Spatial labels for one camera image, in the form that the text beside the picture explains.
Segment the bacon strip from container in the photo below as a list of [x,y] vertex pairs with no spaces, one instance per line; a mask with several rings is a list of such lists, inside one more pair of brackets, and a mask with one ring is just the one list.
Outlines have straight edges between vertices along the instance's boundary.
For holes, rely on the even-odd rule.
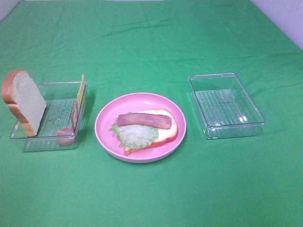
[[132,124],[151,126],[161,129],[170,129],[172,120],[169,116],[161,114],[126,113],[118,115],[118,126],[127,126]]
[[73,137],[73,135],[76,130],[77,119],[78,119],[78,102],[75,102],[71,114],[71,128],[62,128],[57,131],[57,136],[59,137],[69,136],[69,138],[59,139],[57,141],[57,144],[59,146],[68,146],[74,143],[75,138]]

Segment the bread slice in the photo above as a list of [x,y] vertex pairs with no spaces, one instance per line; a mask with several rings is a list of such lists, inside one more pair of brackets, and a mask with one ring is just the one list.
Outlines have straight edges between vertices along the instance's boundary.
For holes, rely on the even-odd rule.
[[[166,110],[166,109],[154,109],[154,110],[158,114],[169,116],[172,120],[172,125],[171,125],[170,129],[161,129],[160,128],[159,129],[159,138],[156,140],[156,142],[152,143],[150,146],[148,146],[146,148],[159,147],[167,142],[171,142],[176,138],[177,133],[178,133],[178,126],[177,126],[176,120],[168,110]],[[130,151],[125,151],[125,154],[130,155],[131,153],[134,153],[139,150],[141,150],[141,149],[132,149]]]
[[10,72],[2,84],[1,95],[12,114],[21,123],[26,135],[36,136],[47,103],[28,72]]

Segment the green lettuce leaf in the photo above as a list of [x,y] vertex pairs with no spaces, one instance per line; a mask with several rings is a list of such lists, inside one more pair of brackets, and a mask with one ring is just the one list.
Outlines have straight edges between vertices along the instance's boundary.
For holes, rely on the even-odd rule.
[[[138,113],[158,114],[155,110],[141,111]],[[112,131],[115,137],[120,141],[119,147],[125,148],[125,151],[146,148],[159,138],[159,128],[138,124],[118,126],[117,119],[109,130]]]

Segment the yellow cheese slice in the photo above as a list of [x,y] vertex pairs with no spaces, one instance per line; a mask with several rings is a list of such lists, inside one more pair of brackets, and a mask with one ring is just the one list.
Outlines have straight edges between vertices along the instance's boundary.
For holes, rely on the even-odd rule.
[[81,102],[82,102],[82,98],[83,98],[83,94],[84,94],[84,90],[85,90],[85,84],[86,84],[85,75],[82,74],[80,88],[79,88],[79,91],[77,93],[78,108],[80,108],[80,106],[81,106]]

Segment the pink plate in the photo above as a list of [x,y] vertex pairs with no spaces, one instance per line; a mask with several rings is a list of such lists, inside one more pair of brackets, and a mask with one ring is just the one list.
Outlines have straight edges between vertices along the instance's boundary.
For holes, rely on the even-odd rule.
[[[141,149],[127,156],[124,149],[119,147],[119,140],[109,129],[118,115],[148,109],[168,110],[176,120],[177,135],[174,140],[159,147]],[[170,99],[154,93],[120,96],[105,105],[95,120],[95,135],[102,147],[111,156],[129,163],[150,163],[167,157],[179,147],[186,131],[187,122],[180,107]]]

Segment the green tablecloth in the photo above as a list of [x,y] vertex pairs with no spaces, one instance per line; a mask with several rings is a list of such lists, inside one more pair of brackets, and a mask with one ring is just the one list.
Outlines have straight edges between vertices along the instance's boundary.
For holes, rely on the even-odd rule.
[[[0,78],[88,83],[85,132],[72,150],[24,153],[0,104],[3,227],[300,227],[303,53],[248,0],[22,1],[0,24]],[[263,113],[263,133],[207,140],[188,78],[233,72]],[[137,165],[95,137],[112,99],[173,100],[187,134],[167,158]]]

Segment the clear right plastic container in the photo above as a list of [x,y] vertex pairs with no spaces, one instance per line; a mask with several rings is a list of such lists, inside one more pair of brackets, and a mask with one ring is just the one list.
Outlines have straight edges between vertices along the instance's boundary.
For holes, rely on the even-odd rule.
[[236,74],[195,75],[188,81],[207,139],[250,137],[263,132],[266,120]]

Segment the clear plastic container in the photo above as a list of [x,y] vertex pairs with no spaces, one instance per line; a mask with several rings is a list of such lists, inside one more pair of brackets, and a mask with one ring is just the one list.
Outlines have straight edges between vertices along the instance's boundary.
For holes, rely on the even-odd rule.
[[81,82],[56,82],[38,84],[37,87],[44,97],[47,107],[40,122],[38,134],[28,137],[20,122],[16,122],[10,139],[15,142],[23,152],[49,151],[74,149],[83,141],[84,133],[87,128],[88,114],[86,111],[87,83],[81,102],[78,108],[78,119],[76,130],[73,135],[75,141],[68,146],[59,146],[57,141],[69,136],[57,136],[57,131],[62,128],[71,128],[71,114],[73,106],[77,100]]
[[266,120],[236,74],[195,75],[188,81],[207,139],[250,137],[263,132]]

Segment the clear left plastic container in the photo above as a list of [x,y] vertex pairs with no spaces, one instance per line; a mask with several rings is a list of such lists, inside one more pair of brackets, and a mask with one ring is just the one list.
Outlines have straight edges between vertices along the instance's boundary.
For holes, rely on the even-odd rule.
[[57,136],[57,131],[62,128],[71,128],[71,114],[73,106],[77,100],[81,82],[56,82],[38,84],[37,87],[44,97],[47,107],[40,122],[38,134],[28,137],[20,122],[16,122],[10,139],[15,142],[23,152],[49,151],[74,149],[83,141],[84,133],[87,128],[88,114],[86,111],[87,83],[81,102],[78,108],[78,119],[76,130],[73,135],[75,141],[68,146],[59,146],[57,141],[69,136]]

